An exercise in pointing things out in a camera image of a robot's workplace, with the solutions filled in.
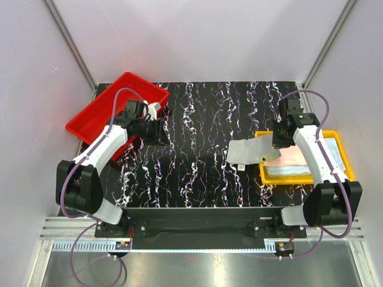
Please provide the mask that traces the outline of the pink towel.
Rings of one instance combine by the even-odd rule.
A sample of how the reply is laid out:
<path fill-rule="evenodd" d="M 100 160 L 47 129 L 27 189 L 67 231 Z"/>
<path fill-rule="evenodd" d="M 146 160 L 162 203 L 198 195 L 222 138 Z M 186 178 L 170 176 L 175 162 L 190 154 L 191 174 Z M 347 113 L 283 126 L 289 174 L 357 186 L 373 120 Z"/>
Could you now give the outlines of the pink towel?
<path fill-rule="evenodd" d="M 306 160 L 300 150 L 295 146 L 280 149 L 281 156 L 263 163 L 266 167 L 282 167 L 282 166 L 306 166 Z"/>

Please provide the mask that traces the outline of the grey yellow frog towel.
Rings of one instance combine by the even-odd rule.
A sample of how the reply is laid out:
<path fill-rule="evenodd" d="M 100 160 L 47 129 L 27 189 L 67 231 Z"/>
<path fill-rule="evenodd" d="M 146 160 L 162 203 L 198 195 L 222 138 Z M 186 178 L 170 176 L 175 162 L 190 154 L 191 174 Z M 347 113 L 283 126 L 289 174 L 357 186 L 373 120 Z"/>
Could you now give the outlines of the grey yellow frog towel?
<path fill-rule="evenodd" d="M 272 145 L 272 135 L 264 135 L 252 139 L 231 140 L 226 161 L 229 164 L 248 166 L 273 161 L 280 156 L 280 150 Z"/>

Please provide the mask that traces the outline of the light blue towel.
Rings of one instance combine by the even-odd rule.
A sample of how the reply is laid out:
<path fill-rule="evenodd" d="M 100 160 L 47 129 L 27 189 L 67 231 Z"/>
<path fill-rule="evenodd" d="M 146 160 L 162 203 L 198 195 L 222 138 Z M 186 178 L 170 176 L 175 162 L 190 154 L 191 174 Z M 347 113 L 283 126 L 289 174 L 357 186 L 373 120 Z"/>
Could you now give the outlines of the light blue towel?
<path fill-rule="evenodd" d="M 339 148 L 335 138 L 325 138 L 325 142 L 332 157 L 335 159 L 336 164 L 339 168 L 344 172 L 346 171 L 346 167 L 343 163 L 341 154 L 339 152 Z M 302 176 L 302 175 L 310 175 L 309 167 L 306 166 L 282 166 L 282 167 L 266 167 L 269 176 Z"/>

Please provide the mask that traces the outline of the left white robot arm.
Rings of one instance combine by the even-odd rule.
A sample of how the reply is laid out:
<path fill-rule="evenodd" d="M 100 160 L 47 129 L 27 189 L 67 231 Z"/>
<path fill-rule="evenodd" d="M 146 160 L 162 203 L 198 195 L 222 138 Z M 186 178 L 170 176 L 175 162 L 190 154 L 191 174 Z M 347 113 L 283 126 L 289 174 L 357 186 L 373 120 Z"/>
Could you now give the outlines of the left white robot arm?
<path fill-rule="evenodd" d="M 69 210 L 74 210 L 78 216 L 105 222 L 117 237 L 129 231 L 122 208 L 105 198 L 100 174 L 117 150 L 134 137 L 146 145 L 169 143 L 163 121 L 157 116 L 160 109 L 158 102 L 128 100 L 124 110 L 113 112 L 101 134 L 84 152 L 57 165 L 56 202 L 65 216 L 71 218 Z"/>

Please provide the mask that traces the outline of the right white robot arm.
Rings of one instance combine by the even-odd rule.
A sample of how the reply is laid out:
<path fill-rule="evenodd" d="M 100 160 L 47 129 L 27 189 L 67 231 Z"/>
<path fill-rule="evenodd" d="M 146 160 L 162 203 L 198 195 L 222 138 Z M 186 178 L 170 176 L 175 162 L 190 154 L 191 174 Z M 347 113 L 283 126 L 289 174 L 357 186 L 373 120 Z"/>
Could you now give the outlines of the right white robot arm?
<path fill-rule="evenodd" d="M 285 207 L 272 221 L 273 233 L 285 237 L 294 225 L 320 227 L 346 225 L 348 234 L 361 195 L 359 182 L 352 181 L 336 164 L 323 138 L 322 122 L 313 113 L 304 112 L 291 94 L 279 101 L 280 120 L 273 123 L 272 146 L 275 149 L 298 146 L 311 173 L 314 189 L 303 205 Z"/>

